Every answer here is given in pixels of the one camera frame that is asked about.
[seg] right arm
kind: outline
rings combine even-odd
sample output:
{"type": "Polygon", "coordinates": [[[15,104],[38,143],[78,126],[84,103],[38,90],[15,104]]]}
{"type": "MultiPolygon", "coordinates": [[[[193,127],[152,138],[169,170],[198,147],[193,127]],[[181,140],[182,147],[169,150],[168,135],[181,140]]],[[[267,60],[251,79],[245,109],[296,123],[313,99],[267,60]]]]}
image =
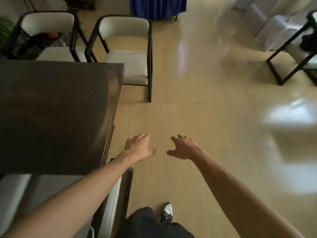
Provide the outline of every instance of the right arm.
{"type": "Polygon", "coordinates": [[[176,149],[167,154],[190,159],[200,170],[221,209],[242,238],[304,238],[287,220],[215,163],[186,136],[171,137],[176,149]]]}

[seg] left hand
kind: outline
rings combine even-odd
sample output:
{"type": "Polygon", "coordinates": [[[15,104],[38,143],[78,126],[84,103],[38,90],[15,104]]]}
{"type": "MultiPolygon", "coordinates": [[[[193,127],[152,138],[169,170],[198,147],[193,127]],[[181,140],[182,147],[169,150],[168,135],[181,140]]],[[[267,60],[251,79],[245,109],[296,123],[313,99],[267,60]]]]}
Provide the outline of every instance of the left hand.
{"type": "Polygon", "coordinates": [[[139,134],[133,139],[127,139],[124,150],[135,162],[146,160],[156,153],[156,149],[148,149],[150,136],[150,134],[139,134]]]}

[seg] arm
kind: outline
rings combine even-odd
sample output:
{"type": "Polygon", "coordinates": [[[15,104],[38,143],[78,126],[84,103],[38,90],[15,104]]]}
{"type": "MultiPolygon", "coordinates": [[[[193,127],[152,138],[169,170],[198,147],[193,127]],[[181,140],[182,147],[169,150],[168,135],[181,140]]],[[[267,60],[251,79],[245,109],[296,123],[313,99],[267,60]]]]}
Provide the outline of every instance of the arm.
{"type": "Polygon", "coordinates": [[[216,164],[192,138],[178,135],[178,138],[171,139],[176,149],[167,151],[167,154],[193,161],[223,212],[242,238],[303,238],[303,235],[280,214],[216,164]]]}
{"type": "Polygon", "coordinates": [[[148,150],[149,139],[149,134],[128,139],[125,150],[113,161],[49,198],[14,224],[3,238],[73,237],[93,216],[123,173],[156,152],[148,150]]]}

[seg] blue curtain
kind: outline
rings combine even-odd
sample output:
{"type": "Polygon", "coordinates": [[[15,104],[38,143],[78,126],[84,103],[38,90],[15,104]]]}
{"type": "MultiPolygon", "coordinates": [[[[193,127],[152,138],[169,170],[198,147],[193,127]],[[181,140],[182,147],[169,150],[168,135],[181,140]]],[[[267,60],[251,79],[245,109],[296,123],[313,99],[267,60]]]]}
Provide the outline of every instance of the blue curtain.
{"type": "Polygon", "coordinates": [[[187,0],[130,0],[132,16],[166,19],[186,11],[187,0]]]}

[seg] hand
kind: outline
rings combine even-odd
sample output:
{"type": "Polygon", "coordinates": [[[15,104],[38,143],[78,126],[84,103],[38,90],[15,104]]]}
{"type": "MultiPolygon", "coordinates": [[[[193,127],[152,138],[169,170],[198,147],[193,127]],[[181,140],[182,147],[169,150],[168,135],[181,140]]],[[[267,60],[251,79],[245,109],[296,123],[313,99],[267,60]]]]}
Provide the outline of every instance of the hand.
{"type": "Polygon", "coordinates": [[[124,150],[135,162],[146,160],[156,153],[155,149],[148,149],[150,136],[150,134],[139,134],[133,139],[127,139],[124,150]]]}
{"type": "Polygon", "coordinates": [[[200,148],[192,138],[181,135],[177,135],[177,137],[178,138],[171,137],[176,148],[166,152],[169,156],[174,156],[183,160],[192,160],[201,154],[206,154],[206,152],[200,148]]]}

